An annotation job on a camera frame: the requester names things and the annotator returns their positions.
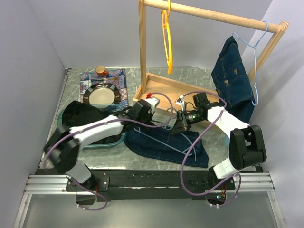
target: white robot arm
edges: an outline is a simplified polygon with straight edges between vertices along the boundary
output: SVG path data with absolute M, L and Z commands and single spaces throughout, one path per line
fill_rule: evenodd
M 171 133 L 189 130 L 191 124 L 203 120 L 214 122 L 223 111 L 215 125 L 230 139 L 229 157 L 210 168 L 209 171 L 214 179 L 223 179 L 246 167 L 266 161 L 265 145 L 259 126 L 250 126 L 235 118 L 218 103 L 210 103 L 205 93 L 194 95 L 193 100 L 197 109 L 190 112 L 185 110 L 183 96 L 176 101 L 176 104 L 182 106 L 182 111 L 178 111 L 177 120 Z

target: jeans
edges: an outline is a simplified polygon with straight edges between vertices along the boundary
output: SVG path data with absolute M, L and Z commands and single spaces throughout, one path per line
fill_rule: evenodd
M 227 102 L 226 110 L 237 119 L 248 123 L 255 102 L 249 78 L 238 51 L 238 44 L 229 37 L 211 73 L 217 93 Z
M 185 154 L 178 152 L 172 149 L 171 147 L 174 147 L 186 153 L 188 151 L 187 148 L 189 148 L 191 144 L 195 141 L 195 139 L 199 136 L 198 132 L 192 132 L 192 131 L 183 132 L 183 134 L 187 136 L 188 139 L 191 141 L 190 143 L 182 134 L 171 136 L 170 140 L 168 141 L 170 131 L 167 131 L 161 127 L 151 128 L 151 129 L 146 129 L 141 127 L 140 131 L 148 136 L 143 135 L 142 133 L 136 130 L 129 131 L 126 134 L 124 144 L 131 151 L 147 158 L 154 158 L 154 159 L 158 159 L 166 162 L 173 162 L 177 164 L 182 163 Z M 157 142 L 154 139 L 151 139 L 151 137 L 161 141 L 162 143 Z M 194 148 L 196 150 L 196 161 L 195 161 L 194 151 L 192 150 L 191 155 L 188 156 L 185 165 L 207 168 L 209 159 L 202 145 L 202 141 L 199 140 Z

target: small cup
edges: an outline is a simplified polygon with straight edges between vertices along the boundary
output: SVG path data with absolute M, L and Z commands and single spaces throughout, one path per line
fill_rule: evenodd
M 108 74 L 108 72 L 105 70 L 104 66 L 96 67 L 95 71 L 96 71 L 97 75 L 100 77 L 104 77 Z

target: black cloth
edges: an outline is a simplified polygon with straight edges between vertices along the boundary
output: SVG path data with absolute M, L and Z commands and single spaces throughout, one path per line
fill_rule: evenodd
M 98 108 L 78 101 L 72 101 L 62 113 L 62 124 L 68 127 L 82 126 L 103 120 L 109 116 L 108 112 L 102 112 Z M 101 139 L 93 144 L 108 144 L 118 141 L 121 134 Z

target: patterned placemat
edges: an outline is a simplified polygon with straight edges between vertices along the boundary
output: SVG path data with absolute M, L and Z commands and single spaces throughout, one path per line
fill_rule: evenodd
M 108 74 L 104 77 L 100 77 L 96 72 L 84 72 L 80 74 L 80 89 L 78 101 L 83 101 L 83 96 L 85 91 L 92 85 L 108 82 L 116 86 L 120 93 L 120 104 L 122 107 L 129 106 L 128 103 L 128 91 L 127 91 L 127 81 L 125 78 L 125 69 L 110 70 Z

